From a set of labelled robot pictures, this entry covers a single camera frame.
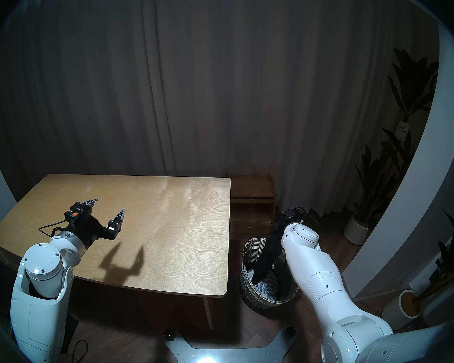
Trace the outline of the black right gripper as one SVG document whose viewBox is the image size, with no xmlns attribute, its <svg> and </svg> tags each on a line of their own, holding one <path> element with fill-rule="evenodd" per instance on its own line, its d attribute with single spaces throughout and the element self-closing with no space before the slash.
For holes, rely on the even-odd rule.
<svg viewBox="0 0 454 363">
<path fill-rule="evenodd" d="M 308 216 L 309 212 L 305 207 L 294 207 L 279 212 L 276 215 L 276 230 L 284 230 L 288 225 L 293 223 L 302 224 Z"/>
</svg>

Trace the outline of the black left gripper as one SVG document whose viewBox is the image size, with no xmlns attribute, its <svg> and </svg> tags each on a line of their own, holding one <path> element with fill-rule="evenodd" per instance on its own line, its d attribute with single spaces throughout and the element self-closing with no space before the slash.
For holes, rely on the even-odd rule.
<svg viewBox="0 0 454 363">
<path fill-rule="evenodd" d="M 81 202 L 82 205 L 93 208 L 99 199 L 88 199 Z M 69 222 L 69 232 L 74 234 L 83 243 L 86 249 L 98 239 L 115 240 L 121 230 L 124 220 L 125 209 L 122 209 L 114 219 L 108 222 L 108 226 L 102 226 L 99 221 L 89 216 L 84 222 L 79 220 Z"/>
</svg>

